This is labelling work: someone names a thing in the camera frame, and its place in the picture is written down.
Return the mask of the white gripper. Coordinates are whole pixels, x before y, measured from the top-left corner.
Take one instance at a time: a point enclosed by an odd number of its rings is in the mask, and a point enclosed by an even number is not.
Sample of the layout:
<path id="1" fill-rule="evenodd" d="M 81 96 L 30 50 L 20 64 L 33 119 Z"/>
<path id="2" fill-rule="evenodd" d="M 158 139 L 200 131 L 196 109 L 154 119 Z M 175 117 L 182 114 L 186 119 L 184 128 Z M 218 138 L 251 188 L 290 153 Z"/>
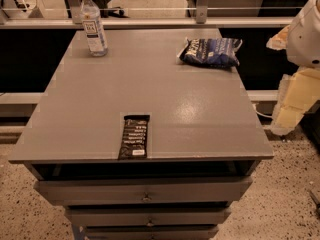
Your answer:
<path id="1" fill-rule="evenodd" d="M 283 136 L 295 129 L 304 114 L 320 99 L 320 0 L 308 0 L 292 20 L 271 37 L 266 47 L 285 50 L 287 59 L 300 67 L 284 74 L 272 114 L 271 132 Z"/>

